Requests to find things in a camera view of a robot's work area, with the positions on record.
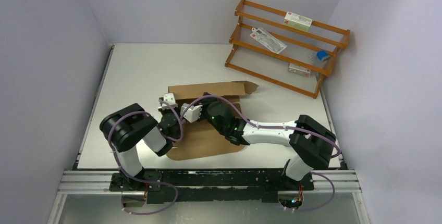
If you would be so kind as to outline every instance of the wooden frame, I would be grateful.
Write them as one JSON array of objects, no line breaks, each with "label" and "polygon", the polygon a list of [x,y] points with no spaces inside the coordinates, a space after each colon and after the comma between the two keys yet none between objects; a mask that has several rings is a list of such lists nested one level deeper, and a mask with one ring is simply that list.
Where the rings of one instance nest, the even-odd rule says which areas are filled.
[{"label": "wooden frame", "polygon": [[[318,22],[318,21],[313,21],[312,22],[313,26],[316,26],[316,27],[322,28],[324,30],[333,31],[335,33],[341,34],[342,35],[341,40],[338,42],[338,41],[335,41],[335,40],[331,40],[331,39],[325,38],[323,36],[319,36],[319,35],[316,35],[316,34],[313,34],[313,33],[301,31],[301,30],[298,30],[298,29],[294,29],[294,28],[285,26],[285,25],[283,25],[281,23],[278,23],[278,22],[273,22],[273,21],[270,21],[270,20],[267,20],[267,19],[255,16],[255,15],[251,15],[251,14],[245,13],[244,12],[244,7],[246,5],[254,7],[254,8],[257,8],[257,9],[260,9],[260,10],[264,10],[264,11],[267,11],[267,12],[270,12],[270,13],[274,13],[274,14],[277,14],[277,15],[280,15],[280,16],[283,16],[283,17],[286,15],[285,11],[282,11],[282,10],[279,10],[279,9],[275,9],[275,8],[271,8],[271,7],[267,7],[267,6],[264,6],[264,5],[261,5],[261,4],[257,4],[257,3],[251,2],[251,1],[241,0],[239,2],[238,6],[235,9],[235,16],[238,16],[238,23],[237,23],[237,25],[236,25],[232,35],[230,36],[230,39],[229,39],[229,43],[232,43],[233,47],[232,47],[232,50],[230,52],[230,55],[228,56],[228,58],[226,60],[225,66],[229,67],[229,68],[232,68],[232,69],[236,69],[238,71],[241,71],[241,72],[244,72],[244,73],[247,73],[247,74],[250,74],[252,76],[255,76],[255,77],[258,77],[258,78],[263,79],[265,81],[268,81],[268,82],[274,83],[276,85],[285,87],[287,89],[290,89],[290,90],[302,93],[304,95],[307,95],[307,96],[310,96],[310,97],[313,97],[313,98],[317,98],[317,96],[319,95],[321,84],[322,84],[322,81],[324,80],[324,77],[325,76],[329,76],[332,73],[332,71],[333,71],[333,66],[335,64],[336,57],[337,57],[339,51],[341,49],[347,48],[347,46],[348,46],[348,43],[349,43],[349,40],[350,40],[350,30],[340,29],[340,28],[337,28],[337,27],[334,27],[334,26],[331,26],[331,25],[328,25],[328,24],[325,24],[325,23],[322,23],[322,22]],[[325,43],[334,45],[335,49],[333,50],[333,52],[326,51],[330,55],[330,60],[327,61],[327,64],[323,68],[320,68],[320,67],[317,67],[317,66],[314,66],[314,65],[311,65],[311,64],[304,63],[302,61],[290,58],[288,56],[284,56],[284,55],[281,55],[281,54],[276,54],[274,52],[271,52],[271,51],[267,50],[266,48],[257,47],[257,46],[251,45],[249,43],[246,43],[246,42],[243,42],[243,41],[240,40],[241,30],[243,30],[243,29],[251,30],[252,27],[253,27],[251,25],[243,23],[243,18],[249,18],[249,19],[252,19],[252,20],[255,20],[255,21],[258,21],[258,22],[262,22],[262,23],[265,23],[265,24],[268,24],[268,25],[271,25],[271,26],[274,26],[274,27],[278,27],[280,29],[284,29],[284,30],[287,30],[287,31],[290,31],[290,32],[294,32],[294,33],[303,35],[303,36],[307,36],[309,38],[312,38],[312,39],[315,39],[315,40],[318,40],[318,41],[321,41],[321,42],[325,42]],[[282,40],[282,41],[285,41],[285,42],[288,42],[288,43],[291,43],[291,44],[295,44],[297,46],[301,46],[303,48],[310,49],[310,50],[315,51],[315,52],[318,52],[318,51],[322,50],[321,48],[316,47],[314,45],[311,45],[311,44],[308,44],[308,43],[304,43],[304,42],[301,42],[301,41],[298,41],[298,40],[294,40],[294,39],[288,38],[288,37],[280,35],[280,34],[276,34],[276,33],[272,33],[272,32],[269,32],[269,33],[272,34],[274,37]],[[256,51],[258,53],[265,54],[267,56],[270,56],[270,57],[273,57],[273,58],[276,58],[276,59],[279,59],[279,60],[282,60],[282,61],[286,61],[288,63],[296,64],[296,65],[299,65],[299,66],[302,66],[302,67],[306,67],[308,69],[311,69],[312,71],[318,72],[319,76],[318,76],[318,79],[317,79],[317,84],[316,84],[316,88],[315,88],[314,93],[306,91],[306,90],[303,90],[303,89],[300,89],[300,88],[297,88],[297,87],[292,86],[290,84],[283,83],[281,81],[278,81],[278,80],[275,80],[273,78],[264,76],[262,74],[253,72],[251,70],[247,70],[245,68],[236,66],[234,64],[231,64],[230,62],[231,62],[231,60],[232,60],[236,50],[238,49],[238,47],[248,48],[248,49],[251,49],[251,50]]]}]

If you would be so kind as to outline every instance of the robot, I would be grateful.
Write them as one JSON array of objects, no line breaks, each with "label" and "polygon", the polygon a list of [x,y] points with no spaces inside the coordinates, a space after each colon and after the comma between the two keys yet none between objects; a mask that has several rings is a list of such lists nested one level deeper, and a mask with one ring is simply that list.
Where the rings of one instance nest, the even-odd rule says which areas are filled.
[{"label": "robot", "polygon": [[128,188],[136,190],[144,186],[134,180],[145,178],[136,144],[143,140],[155,154],[165,155],[173,147],[172,140],[182,134],[177,117],[189,124],[208,121],[234,145],[272,143],[291,147],[293,158],[286,162],[281,175],[289,180],[300,181],[313,169],[328,169],[336,147],[331,144],[336,142],[336,136],[311,117],[300,115],[297,120],[282,123],[258,122],[234,116],[231,107],[223,101],[226,100],[222,97],[205,93],[197,102],[178,108],[174,95],[168,93],[159,98],[160,122],[137,103],[105,117],[100,130],[114,147],[120,171],[125,172],[120,172],[121,177]]}]

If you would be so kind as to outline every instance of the white table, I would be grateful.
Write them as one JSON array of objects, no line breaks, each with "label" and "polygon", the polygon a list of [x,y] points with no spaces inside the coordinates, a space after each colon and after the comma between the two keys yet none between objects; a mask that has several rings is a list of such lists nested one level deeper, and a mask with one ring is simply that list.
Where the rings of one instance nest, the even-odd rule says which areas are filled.
[{"label": "white table", "polygon": [[[158,98],[167,93],[169,85],[248,80],[259,85],[255,93],[241,98],[242,112],[248,118],[284,122],[305,114],[330,129],[321,95],[312,99],[225,68],[230,50],[230,44],[116,44],[83,140],[78,169],[116,169],[111,149],[99,130],[100,122],[132,103],[139,103],[160,120]],[[255,63],[254,58],[259,58],[256,55],[259,54],[237,51],[235,58]],[[278,65],[269,65],[267,72],[293,76]],[[158,169],[281,168],[294,155],[289,147],[254,144],[237,153],[174,161],[167,156],[158,157],[143,142],[137,149],[144,168]],[[329,167],[339,167],[338,157],[330,161]]]}]

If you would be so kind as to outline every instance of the black metal base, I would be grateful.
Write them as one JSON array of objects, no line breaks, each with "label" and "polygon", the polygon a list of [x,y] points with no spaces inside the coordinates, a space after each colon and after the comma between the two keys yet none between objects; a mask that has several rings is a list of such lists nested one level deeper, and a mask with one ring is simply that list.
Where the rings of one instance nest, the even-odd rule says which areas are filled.
[{"label": "black metal base", "polygon": [[[313,190],[311,174],[300,182],[282,176],[282,169],[231,169],[231,170],[145,170],[147,180],[161,180],[178,188],[179,202],[201,201],[245,201],[261,200],[277,203],[278,191],[297,191],[301,183],[305,191]],[[130,191],[121,183],[120,174],[115,173],[110,183],[110,191]],[[147,204],[171,202],[175,190],[168,186],[151,184]]]}]

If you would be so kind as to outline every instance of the cardboard box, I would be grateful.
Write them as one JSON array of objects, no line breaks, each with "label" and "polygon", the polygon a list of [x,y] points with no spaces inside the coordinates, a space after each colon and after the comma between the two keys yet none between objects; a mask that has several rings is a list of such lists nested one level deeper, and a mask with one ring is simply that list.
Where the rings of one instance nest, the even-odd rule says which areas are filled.
[{"label": "cardboard box", "polygon": [[[192,85],[169,86],[169,93],[175,95],[178,107],[183,103],[191,103],[204,92],[222,96],[235,103],[240,110],[239,96],[249,95],[256,91],[258,85],[249,81],[202,83]],[[235,153],[244,148],[243,145],[231,144],[220,135],[207,121],[185,123],[184,138],[174,144],[167,157],[172,160],[187,160],[213,155]]]},{"label": "cardboard box", "polygon": [[296,64],[289,64],[289,71],[302,77],[310,77],[310,69]]},{"label": "cardboard box", "polygon": [[308,31],[313,20],[298,14],[287,12],[283,24],[298,30]]}]

